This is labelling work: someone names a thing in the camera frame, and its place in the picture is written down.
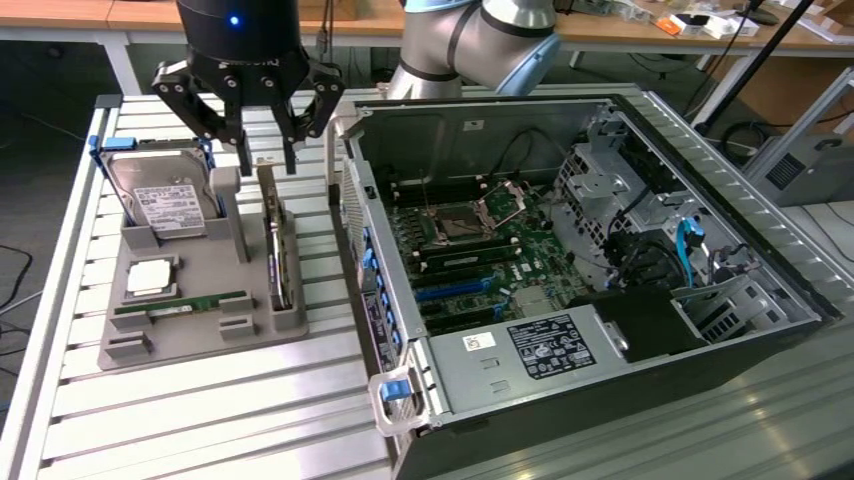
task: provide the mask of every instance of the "power supply label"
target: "power supply label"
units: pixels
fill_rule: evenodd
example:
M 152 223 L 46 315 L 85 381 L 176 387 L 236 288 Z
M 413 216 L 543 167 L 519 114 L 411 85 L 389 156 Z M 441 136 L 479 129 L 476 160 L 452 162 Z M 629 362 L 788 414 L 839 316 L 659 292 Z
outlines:
M 507 332 L 533 380 L 596 364 L 568 315 L 508 327 Z

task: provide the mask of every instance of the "floor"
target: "floor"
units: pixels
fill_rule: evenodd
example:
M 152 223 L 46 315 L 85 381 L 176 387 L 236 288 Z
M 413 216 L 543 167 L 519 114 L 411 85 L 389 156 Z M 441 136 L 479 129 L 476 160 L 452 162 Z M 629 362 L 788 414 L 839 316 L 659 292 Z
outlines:
M 182 52 L 180 46 L 132 46 L 130 55 L 142 85 L 149 82 L 144 78 L 145 72 L 153 72 L 160 61 L 180 59 Z M 337 48 L 334 52 L 345 83 L 352 87 L 372 84 L 365 53 L 345 48 Z M 392 68 L 397 52 L 373 49 L 369 58 L 373 70 Z M 581 68 L 569 69 L 568 54 L 564 54 L 545 82 L 633 82 L 643 89 L 657 92 L 681 111 L 704 78 L 691 66 L 695 61 L 696 57 L 669 59 L 657 55 L 629 57 L 589 53 Z M 98 94 L 118 93 L 118 87 L 106 57 L 96 45 L 5 42 L 0 44 L 0 62 L 6 67 L 6 74 L 0 76 L 0 244 L 24 249 L 34 259 L 16 295 L 16 299 L 22 299 L 41 290 L 46 277 L 90 105 Z M 648 69 L 672 73 L 661 76 L 637 63 Z M 732 105 L 709 136 L 713 137 L 731 122 L 753 116 L 741 105 Z M 22 255 L 0 249 L 0 302 L 12 293 L 24 263 Z M 1 320 L 29 328 L 36 309 L 37 299 L 2 315 Z M 24 348 L 25 342 L 26 336 L 18 332 L 0 338 L 2 369 L 18 370 L 22 353 L 2 355 L 2 352 Z M 0 372 L 0 424 L 5 420 L 13 389 L 14 377 Z

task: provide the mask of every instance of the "blue cable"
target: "blue cable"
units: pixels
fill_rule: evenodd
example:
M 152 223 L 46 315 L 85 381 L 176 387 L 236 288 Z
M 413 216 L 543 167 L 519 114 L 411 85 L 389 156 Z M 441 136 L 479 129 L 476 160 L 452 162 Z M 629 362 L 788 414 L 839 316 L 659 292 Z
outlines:
M 688 287 L 693 288 L 693 270 L 691 270 L 691 261 L 688 260 L 688 246 L 685 243 L 688 234 L 693 234 L 699 237 L 705 236 L 703 227 L 699 226 L 696 220 L 693 220 L 693 218 L 691 217 L 681 220 L 679 222 L 679 226 L 676 227 L 676 254 L 679 255 L 681 266 L 684 267 L 684 271 L 688 275 Z

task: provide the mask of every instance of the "warning label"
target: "warning label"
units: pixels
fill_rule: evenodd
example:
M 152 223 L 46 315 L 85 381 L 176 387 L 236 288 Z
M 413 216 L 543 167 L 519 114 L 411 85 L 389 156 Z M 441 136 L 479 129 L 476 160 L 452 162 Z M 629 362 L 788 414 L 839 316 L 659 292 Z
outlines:
M 508 327 L 507 332 L 533 380 L 596 364 L 568 315 Z
M 136 188 L 133 194 L 154 232 L 204 226 L 192 185 Z

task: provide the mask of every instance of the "aluminum profile table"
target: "aluminum profile table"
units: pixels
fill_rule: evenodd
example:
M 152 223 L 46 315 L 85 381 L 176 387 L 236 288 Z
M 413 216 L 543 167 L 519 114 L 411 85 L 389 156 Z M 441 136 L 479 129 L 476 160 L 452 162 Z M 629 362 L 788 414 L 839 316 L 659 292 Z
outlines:
M 640 98 L 635 87 L 623 91 Z M 345 100 L 372 98 L 374 91 L 350 91 Z M 294 103 L 304 106 L 306 97 Z M 253 157 L 280 159 L 269 112 L 244 117 Z M 125 97 L 120 108 L 96 110 L 89 133 L 144 139 L 189 132 L 153 97 Z M 297 175 L 277 185 L 297 216 L 309 335 L 102 373 L 96 354 L 120 206 L 84 152 L 0 441 L 0 478 L 389 478 L 332 238 L 320 142 L 298 157 Z M 216 159 L 236 162 L 228 154 Z M 260 211 L 253 180 L 238 201 L 241 211 Z M 838 468 L 854 452 L 852 327 L 846 320 L 823 330 L 719 389 L 443 479 L 785 479 Z

